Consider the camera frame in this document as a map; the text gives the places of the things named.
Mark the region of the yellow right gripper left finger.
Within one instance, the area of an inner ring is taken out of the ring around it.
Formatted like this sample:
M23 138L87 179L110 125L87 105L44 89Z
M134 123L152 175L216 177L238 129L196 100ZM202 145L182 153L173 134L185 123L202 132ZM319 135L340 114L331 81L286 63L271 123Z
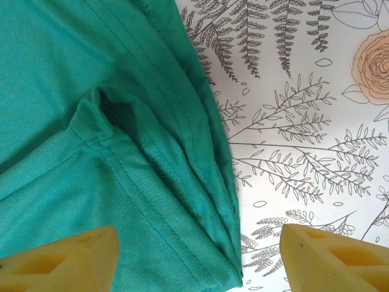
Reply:
M1 259L1 291L110 291L119 258L113 226Z

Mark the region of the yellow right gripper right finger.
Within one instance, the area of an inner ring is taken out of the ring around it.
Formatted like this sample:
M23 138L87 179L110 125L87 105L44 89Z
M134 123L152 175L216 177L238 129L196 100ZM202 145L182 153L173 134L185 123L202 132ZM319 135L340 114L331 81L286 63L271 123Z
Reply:
M286 224L280 254L292 291L388 291L388 248Z

